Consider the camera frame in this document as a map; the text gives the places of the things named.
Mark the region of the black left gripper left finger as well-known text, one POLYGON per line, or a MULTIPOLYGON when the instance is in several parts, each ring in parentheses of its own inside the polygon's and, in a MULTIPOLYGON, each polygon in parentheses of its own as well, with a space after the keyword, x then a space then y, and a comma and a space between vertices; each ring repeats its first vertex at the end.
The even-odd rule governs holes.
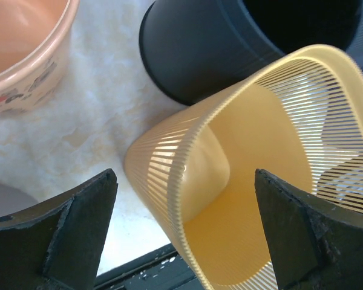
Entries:
POLYGON ((117 196, 106 169, 0 217, 0 289, 92 289, 117 196))

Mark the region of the peach plastic bucket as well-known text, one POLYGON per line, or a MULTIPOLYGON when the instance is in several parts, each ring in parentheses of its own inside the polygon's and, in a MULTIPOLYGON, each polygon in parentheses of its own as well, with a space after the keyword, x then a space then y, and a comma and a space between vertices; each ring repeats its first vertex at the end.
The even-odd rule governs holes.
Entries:
POLYGON ((68 66, 79 1, 0 1, 0 114, 54 95, 68 66))

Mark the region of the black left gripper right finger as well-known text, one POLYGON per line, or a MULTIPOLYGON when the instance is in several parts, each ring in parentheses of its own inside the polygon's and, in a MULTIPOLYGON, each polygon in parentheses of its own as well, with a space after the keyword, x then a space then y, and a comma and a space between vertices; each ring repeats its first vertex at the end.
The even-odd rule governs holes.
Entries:
POLYGON ((262 169, 255 192, 279 289, 363 289, 363 214, 262 169))

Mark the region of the black round bin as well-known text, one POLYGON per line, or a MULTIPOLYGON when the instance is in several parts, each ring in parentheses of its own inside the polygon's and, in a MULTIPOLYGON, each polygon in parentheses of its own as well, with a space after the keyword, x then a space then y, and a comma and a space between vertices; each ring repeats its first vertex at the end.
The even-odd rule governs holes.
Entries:
POLYGON ((363 1, 155 1, 139 32, 155 85, 193 105, 308 45, 346 50, 363 1))

